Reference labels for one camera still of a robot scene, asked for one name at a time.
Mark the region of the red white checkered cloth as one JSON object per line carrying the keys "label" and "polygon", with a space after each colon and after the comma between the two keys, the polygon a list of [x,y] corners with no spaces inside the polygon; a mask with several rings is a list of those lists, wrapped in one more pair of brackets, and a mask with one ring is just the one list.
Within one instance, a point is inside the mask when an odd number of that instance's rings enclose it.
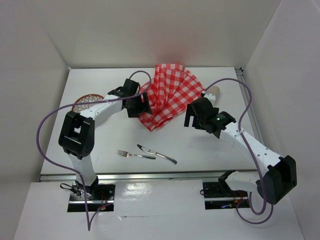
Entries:
{"label": "red white checkered cloth", "polygon": [[197,77],[183,65],[158,64],[146,91],[151,113],[142,114],[139,120],[149,131],[159,130],[183,113],[203,90]]}

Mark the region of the brown paper cup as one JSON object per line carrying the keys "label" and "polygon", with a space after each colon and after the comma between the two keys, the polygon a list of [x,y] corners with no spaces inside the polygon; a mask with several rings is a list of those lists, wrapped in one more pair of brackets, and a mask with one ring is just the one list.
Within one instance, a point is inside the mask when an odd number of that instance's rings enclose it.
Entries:
{"label": "brown paper cup", "polygon": [[213,95],[215,95],[215,97],[217,98],[217,97],[220,95],[221,90],[220,90],[220,88],[219,88],[218,86],[213,85],[213,86],[209,87],[209,88],[206,90],[206,92],[207,92],[208,94],[213,94]]}

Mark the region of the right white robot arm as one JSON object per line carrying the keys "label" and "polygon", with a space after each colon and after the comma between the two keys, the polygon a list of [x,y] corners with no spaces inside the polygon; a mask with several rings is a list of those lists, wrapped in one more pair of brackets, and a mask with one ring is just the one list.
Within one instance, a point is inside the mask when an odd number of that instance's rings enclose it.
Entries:
{"label": "right white robot arm", "polygon": [[229,144],[248,160],[252,160],[257,172],[248,173],[229,170],[218,184],[223,196],[234,191],[258,193],[266,202],[276,205],[297,185],[296,161],[289,155],[268,149],[252,135],[239,127],[236,119],[213,106],[213,100],[203,95],[189,103],[186,108],[184,126],[192,126],[213,134]]}

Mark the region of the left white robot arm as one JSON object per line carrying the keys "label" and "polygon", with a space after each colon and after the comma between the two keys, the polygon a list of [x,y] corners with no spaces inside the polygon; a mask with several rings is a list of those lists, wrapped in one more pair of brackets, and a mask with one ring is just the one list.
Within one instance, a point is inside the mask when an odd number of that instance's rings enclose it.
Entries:
{"label": "left white robot arm", "polygon": [[98,176],[93,169],[91,152],[95,145],[95,130],[109,117],[127,110],[129,118],[138,118],[151,113],[148,94],[140,91],[140,84],[126,79],[123,86],[111,90],[99,103],[80,112],[69,111],[64,118],[58,144],[71,160],[76,174],[75,184],[88,200],[99,193]]}

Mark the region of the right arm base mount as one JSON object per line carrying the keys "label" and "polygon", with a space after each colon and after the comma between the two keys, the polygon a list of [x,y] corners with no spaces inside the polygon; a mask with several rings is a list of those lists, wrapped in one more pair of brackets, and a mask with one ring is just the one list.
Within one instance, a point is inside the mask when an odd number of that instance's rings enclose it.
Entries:
{"label": "right arm base mount", "polygon": [[224,192],[218,182],[203,182],[199,193],[204,197],[206,210],[249,208],[248,194],[245,191],[227,190]]}

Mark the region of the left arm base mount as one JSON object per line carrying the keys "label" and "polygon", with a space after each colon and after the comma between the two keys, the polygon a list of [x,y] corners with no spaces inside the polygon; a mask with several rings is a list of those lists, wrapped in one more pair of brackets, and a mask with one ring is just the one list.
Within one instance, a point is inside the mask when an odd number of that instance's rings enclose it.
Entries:
{"label": "left arm base mount", "polygon": [[[61,183],[60,188],[70,191],[68,208],[69,213],[85,212],[84,191],[75,183],[72,185]],[[95,212],[101,208],[102,212],[114,211],[115,184],[99,184],[96,193],[87,194],[87,205],[89,212]]]}

